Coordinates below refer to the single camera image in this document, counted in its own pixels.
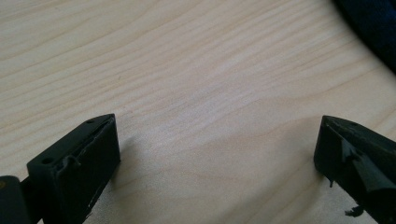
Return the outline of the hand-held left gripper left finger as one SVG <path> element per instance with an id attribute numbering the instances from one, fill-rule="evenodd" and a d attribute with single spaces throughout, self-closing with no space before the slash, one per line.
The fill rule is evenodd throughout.
<path id="1" fill-rule="evenodd" d="M 45 224 L 82 224 L 120 163 L 116 118 L 89 119 L 27 163 Z"/>

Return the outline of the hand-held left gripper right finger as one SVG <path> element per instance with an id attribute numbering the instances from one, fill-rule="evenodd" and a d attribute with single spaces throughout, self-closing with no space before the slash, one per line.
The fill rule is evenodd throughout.
<path id="1" fill-rule="evenodd" d="M 324 116 L 314 164 L 357 203 L 347 216 L 368 213 L 378 224 L 396 224 L 396 142 L 356 122 Z"/>

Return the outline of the dark blue cloth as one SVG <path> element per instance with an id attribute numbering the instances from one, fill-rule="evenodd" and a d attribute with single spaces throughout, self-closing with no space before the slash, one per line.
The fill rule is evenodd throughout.
<path id="1" fill-rule="evenodd" d="M 357 36 L 396 75 L 396 0 L 333 0 Z"/>

